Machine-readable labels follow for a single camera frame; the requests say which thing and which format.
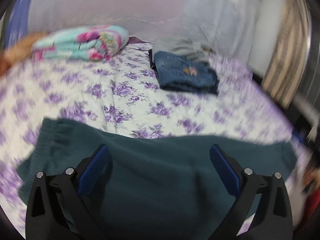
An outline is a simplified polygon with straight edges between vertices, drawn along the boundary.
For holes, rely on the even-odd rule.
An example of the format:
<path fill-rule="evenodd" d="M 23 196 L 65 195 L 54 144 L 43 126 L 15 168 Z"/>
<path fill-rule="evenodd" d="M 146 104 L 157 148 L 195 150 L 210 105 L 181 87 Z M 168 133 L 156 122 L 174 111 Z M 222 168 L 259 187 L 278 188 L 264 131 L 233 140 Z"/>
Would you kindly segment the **striped beige curtain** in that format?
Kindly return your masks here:
<path fill-rule="evenodd" d="M 303 77 L 308 52 L 310 16 L 305 0 L 285 0 L 280 31 L 262 88 L 287 109 Z"/>

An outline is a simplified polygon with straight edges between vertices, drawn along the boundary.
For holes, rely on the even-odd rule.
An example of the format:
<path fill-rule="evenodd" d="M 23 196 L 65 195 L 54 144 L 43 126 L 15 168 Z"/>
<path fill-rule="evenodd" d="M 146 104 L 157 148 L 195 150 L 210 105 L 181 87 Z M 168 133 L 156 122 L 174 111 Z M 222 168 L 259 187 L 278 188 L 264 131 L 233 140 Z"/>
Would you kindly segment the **folded blue jeans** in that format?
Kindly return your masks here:
<path fill-rule="evenodd" d="M 155 71 L 159 87 L 174 92 L 217 95 L 219 80 L 208 64 L 169 52 L 149 50 L 150 68 Z"/>

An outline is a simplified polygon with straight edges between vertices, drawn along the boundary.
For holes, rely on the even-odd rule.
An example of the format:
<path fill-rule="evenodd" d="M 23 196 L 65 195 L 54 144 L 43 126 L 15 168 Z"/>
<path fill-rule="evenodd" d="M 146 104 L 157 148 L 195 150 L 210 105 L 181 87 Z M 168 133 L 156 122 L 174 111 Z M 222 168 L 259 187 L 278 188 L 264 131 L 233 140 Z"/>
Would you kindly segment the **orange pillow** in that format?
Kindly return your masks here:
<path fill-rule="evenodd" d="M 47 32 L 31 33 L 19 40 L 15 45 L 2 50 L 0 76 L 3 76 L 13 65 L 29 58 L 33 44 L 47 35 Z"/>

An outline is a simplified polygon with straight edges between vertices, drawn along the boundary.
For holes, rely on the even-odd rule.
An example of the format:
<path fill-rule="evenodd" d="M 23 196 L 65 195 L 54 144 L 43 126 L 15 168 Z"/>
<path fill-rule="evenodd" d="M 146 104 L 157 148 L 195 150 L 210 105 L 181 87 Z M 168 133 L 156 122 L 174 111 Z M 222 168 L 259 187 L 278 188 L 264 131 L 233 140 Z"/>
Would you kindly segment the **dark teal pants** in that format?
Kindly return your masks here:
<path fill-rule="evenodd" d="M 17 168 L 19 197 L 27 202 L 33 179 L 76 167 L 100 145 L 112 160 L 85 199 L 103 238 L 207 239 L 234 203 L 213 167 L 217 144 L 254 172 L 287 178 L 296 165 L 288 142 L 256 145 L 224 137 L 129 138 L 68 119 L 44 119 L 36 146 Z"/>

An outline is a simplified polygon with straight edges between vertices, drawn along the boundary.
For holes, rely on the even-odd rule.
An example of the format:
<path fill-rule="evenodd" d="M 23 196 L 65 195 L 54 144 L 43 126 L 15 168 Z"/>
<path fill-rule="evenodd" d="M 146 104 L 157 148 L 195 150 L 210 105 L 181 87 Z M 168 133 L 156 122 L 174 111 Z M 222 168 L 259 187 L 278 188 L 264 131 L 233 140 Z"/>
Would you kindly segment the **purple floral bedsheet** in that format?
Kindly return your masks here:
<path fill-rule="evenodd" d="M 20 236 L 26 206 L 18 196 L 16 167 L 32 152 L 45 117 L 137 138 L 291 140 L 292 125 L 244 64 L 213 57 L 217 95 L 169 92 L 159 88 L 149 48 L 130 44 L 108 62 L 29 60 L 1 77 L 1 207 Z"/>

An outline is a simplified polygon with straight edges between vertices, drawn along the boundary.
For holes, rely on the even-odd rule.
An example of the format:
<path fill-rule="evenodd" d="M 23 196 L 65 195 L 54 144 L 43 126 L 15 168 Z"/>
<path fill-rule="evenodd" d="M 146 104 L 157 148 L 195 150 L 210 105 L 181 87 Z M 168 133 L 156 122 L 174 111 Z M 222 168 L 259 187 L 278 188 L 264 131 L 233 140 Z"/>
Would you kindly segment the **white mosquito net curtain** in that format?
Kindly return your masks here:
<path fill-rule="evenodd" d="M 181 36 L 247 62 L 260 0 L 16 0 L 6 46 L 29 32 L 119 25 L 143 41 Z"/>

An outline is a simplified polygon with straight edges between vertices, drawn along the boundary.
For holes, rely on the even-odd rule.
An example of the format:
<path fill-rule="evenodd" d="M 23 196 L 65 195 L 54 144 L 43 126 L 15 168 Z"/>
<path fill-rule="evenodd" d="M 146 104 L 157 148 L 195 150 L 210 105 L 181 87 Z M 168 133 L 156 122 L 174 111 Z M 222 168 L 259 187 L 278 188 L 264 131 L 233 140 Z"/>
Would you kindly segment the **colourful floral folded blanket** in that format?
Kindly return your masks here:
<path fill-rule="evenodd" d="M 37 59 L 108 61 L 129 41 L 129 32 L 117 25 L 62 29 L 32 46 Z"/>

